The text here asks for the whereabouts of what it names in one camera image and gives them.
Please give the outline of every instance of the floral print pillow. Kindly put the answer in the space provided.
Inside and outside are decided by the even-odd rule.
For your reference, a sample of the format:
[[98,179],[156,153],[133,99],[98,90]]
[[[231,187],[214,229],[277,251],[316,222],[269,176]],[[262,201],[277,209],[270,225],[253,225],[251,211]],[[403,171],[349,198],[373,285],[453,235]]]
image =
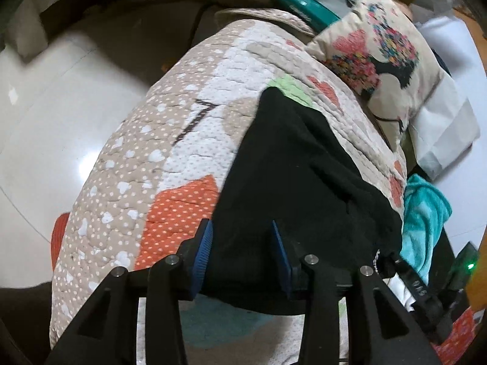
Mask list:
[[440,81],[432,50],[392,0],[357,0],[306,50],[367,102],[393,151]]

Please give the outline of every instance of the tiled floor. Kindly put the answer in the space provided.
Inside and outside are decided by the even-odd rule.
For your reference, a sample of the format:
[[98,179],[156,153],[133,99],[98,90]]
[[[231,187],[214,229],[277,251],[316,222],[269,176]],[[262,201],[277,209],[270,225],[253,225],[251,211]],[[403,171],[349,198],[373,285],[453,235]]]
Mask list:
[[182,56],[198,8],[112,10],[79,22],[28,64],[9,47],[0,53],[0,286],[50,279],[56,218],[162,65]]

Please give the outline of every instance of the patterned quilt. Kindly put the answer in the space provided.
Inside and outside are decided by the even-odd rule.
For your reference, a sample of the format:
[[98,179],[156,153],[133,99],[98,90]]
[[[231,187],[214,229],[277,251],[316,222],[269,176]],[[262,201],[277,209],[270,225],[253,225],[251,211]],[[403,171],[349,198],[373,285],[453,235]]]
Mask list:
[[[211,216],[266,87],[276,86],[297,103],[320,111],[362,178],[403,215],[402,150],[388,148],[354,93],[304,47],[275,23],[234,21],[192,48],[120,124],[102,149],[66,227],[53,276],[52,345],[113,267],[150,267],[176,252],[195,234],[199,221]],[[205,297],[192,306],[225,314],[214,311],[221,304]],[[182,311],[182,320],[191,335],[197,329],[188,327],[194,317],[183,314],[189,313]],[[287,363],[296,348],[299,352],[301,316],[275,318],[245,311],[241,320],[235,323],[237,331],[220,333],[231,341],[218,344],[216,351],[208,350],[215,342],[201,343],[194,333],[193,340],[188,338],[190,359],[215,363],[215,353],[226,352],[226,347],[233,353],[227,359],[237,362],[238,354],[249,354],[256,341],[264,346],[254,349],[252,363]],[[232,345],[241,338],[236,349]],[[139,354],[143,363],[142,349]]]

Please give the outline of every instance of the teal case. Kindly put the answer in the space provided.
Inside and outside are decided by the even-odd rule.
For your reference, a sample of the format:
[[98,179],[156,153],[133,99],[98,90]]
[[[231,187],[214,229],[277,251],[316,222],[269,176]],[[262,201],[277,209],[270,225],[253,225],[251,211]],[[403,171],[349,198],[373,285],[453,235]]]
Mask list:
[[316,32],[321,32],[340,18],[317,0],[277,0],[286,10],[301,17]]

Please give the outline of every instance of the red fabric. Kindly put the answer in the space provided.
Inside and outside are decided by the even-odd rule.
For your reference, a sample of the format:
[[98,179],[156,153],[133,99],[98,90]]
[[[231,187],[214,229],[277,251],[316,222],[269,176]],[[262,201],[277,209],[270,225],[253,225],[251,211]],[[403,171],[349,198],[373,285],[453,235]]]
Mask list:
[[56,220],[53,233],[51,234],[51,262],[53,265],[53,270],[56,266],[59,252],[61,251],[62,238],[64,237],[64,231],[66,230],[66,225],[68,224],[68,218],[69,213],[61,214]]
[[441,346],[433,345],[443,365],[454,365],[462,357],[475,337],[474,328],[473,311],[468,308],[454,322],[449,338]]

